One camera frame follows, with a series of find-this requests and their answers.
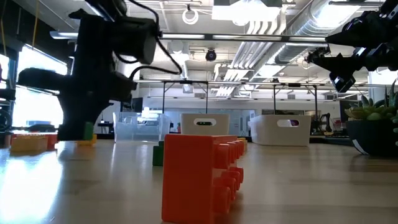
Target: succulent plant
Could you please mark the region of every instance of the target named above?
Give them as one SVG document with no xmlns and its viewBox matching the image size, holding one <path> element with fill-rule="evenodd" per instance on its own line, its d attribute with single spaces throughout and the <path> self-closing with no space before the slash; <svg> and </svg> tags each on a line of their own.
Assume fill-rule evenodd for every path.
<svg viewBox="0 0 398 224">
<path fill-rule="evenodd" d="M 353 120 L 377 121 L 381 119 L 398 119 L 398 92 L 394 93 L 396 81 L 391 85 L 389 95 L 387 88 L 384 93 L 384 100 L 373 102 L 372 98 L 361 97 L 358 104 L 350 104 L 350 109 L 345 109 L 345 113 Z"/>
</svg>

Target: clear plastic bin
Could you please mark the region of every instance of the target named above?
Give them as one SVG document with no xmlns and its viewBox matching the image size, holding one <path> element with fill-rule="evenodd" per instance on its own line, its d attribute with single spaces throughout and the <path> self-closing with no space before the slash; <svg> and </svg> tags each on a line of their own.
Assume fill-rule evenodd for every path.
<svg viewBox="0 0 398 224">
<path fill-rule="evenodd" d="M 113 113 L 114 140 L 161 141 L 169 133 L 170 122 L 164 114 Z"/>
</svg>

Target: plant pot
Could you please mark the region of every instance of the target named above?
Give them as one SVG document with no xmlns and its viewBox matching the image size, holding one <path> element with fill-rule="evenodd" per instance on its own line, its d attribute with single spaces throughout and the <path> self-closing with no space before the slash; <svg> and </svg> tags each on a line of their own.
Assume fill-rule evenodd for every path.
<svg viewBox="0 0 398 224">
<path fill-rule="evenodd" d="M 398 124 L 392 121 L 347 121 L 347 132 L 355 148 L 362 154 L 397 157 L 398 133 L 393 132 Z"/>
</svg>

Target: security camera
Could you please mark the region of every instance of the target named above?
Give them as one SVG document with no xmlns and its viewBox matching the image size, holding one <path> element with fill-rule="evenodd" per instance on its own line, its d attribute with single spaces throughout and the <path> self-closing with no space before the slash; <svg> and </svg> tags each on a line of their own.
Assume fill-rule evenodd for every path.
<svg viewBox="0 0 398 224">
<path fill-rule="evenodd" d="M 214 51 L 214 49 L 208 49 L 207 54 L 206 54 L 206 60 L 208 62 L 212 62 L 212 61 L 216 60 L 216 58 L 217 58 L 217 54 Z"/>
</svg>

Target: white storage bin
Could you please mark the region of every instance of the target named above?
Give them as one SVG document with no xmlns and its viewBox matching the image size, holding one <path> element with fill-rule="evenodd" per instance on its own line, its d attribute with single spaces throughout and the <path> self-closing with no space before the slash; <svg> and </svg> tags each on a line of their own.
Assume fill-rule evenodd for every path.
<svg viewBox="0 0 398 224">
<path fill-rule="evenodd" d="M 181 114 L 181 134 L 228 135 L 229 114 Z"/>
<path fill-rule="evenodd" d="M 113 113 L 114 140 L 161 141 L 169 133 L 170 119 L 164 114 Z"/>
<path fill-rule="evenodd" d="M 294 126 L 290 121 L 298 121 Z M 249 122 L 251 138 L 265 146 L 308 146 L 310 144 L 311 116 L 260 115 Z"/>
</svg>

